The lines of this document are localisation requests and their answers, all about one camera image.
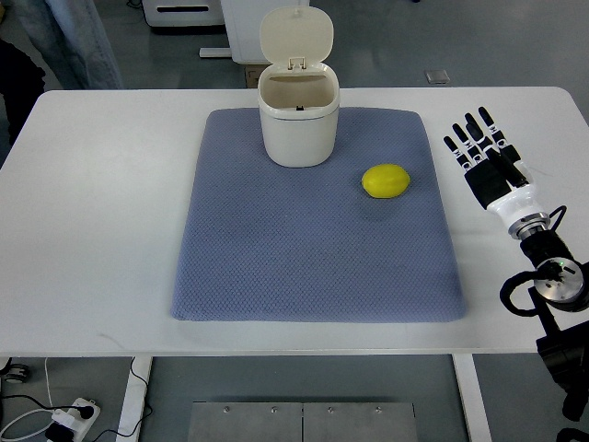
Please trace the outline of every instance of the jeans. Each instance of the jeans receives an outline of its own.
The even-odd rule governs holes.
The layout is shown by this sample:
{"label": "jeans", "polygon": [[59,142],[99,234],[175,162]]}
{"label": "jeans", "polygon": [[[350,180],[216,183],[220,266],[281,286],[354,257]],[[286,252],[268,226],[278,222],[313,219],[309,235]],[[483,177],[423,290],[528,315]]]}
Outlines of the jeans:
{"label": "jeans", "polygon": [[64,89],[123,89],[93,0],[13,0],[13,7]]}

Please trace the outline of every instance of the power strip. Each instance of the power strip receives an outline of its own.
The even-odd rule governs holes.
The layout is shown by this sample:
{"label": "power strip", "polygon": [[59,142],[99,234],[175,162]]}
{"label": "power strip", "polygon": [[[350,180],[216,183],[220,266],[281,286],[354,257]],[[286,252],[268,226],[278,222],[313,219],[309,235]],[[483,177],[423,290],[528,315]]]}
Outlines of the power strip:
{"label": "power strip", "polygon": [[55,410],[52,415],[54,423],[45,432],[48,442],[82,442],[100,414],[100,408],[94,402],[83,398],[77,398],[73,406],[89,406],[94,412],[90,417],[84,419],[76,408],[70,408],[67,412]]}

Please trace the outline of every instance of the white trash can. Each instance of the white trash can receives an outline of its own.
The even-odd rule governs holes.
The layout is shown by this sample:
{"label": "white trash can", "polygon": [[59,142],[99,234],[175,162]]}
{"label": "white trash can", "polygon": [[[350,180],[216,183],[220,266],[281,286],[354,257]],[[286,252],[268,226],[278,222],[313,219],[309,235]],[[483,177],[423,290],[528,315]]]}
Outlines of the white trash can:
{"label": "white trash can", "polygon": [[340,84],[323,64],[333,44],[329,16],[287,6],[261,22],[260,43],[272,63],[260,76],[258,103],[266,152],[287,168],[316,166],[333,151]]}

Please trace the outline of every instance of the person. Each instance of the person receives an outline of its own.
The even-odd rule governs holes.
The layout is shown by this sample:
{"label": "person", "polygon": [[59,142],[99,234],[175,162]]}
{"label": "person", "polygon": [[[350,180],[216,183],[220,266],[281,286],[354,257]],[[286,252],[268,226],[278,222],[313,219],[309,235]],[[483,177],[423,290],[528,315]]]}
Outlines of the person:
{"label": "person", "polygon": [[8,119],[8,143],[13,145],[39,95],[45,71],[13,44],[0,39],[0,94]]}
{"label": "person", "polygon": [[64,89],[123,89],[93,0],[13,0],[33,46]]}

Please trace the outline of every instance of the robotic arm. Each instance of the robotic arm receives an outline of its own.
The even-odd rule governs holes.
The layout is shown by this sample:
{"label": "robotic arm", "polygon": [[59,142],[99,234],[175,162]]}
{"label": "robotic arm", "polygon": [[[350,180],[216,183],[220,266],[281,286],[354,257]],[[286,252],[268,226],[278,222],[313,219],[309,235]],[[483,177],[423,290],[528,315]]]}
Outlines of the robotic arm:
{"label": "robotic arm", "polygon": [[[544,211],[517,150],[508,144],[485,108],[479,108],[479,116],[484,129],[470,113],[465,115],[466,131],[460,124],[452,126],[462,147],[450,136],[444,141],[480,205],[499,216],[534,266],[534,271],[508,279],[500,300],[515,315],[539,317],[546,337],[537,340],[538,353],[554,381],[567,393],[563,414],[579,421],[589,398],[589,362],[585,358],[589,355],[589,321],[561,331],[549,306],[568,312],[589,307],[589,263],[576,261],[556,233],[566,207],[550,215]],[[518,308],[511,299],[513,291],[525,283],[533,284],[528,288],[534,304],[531,309]]]}

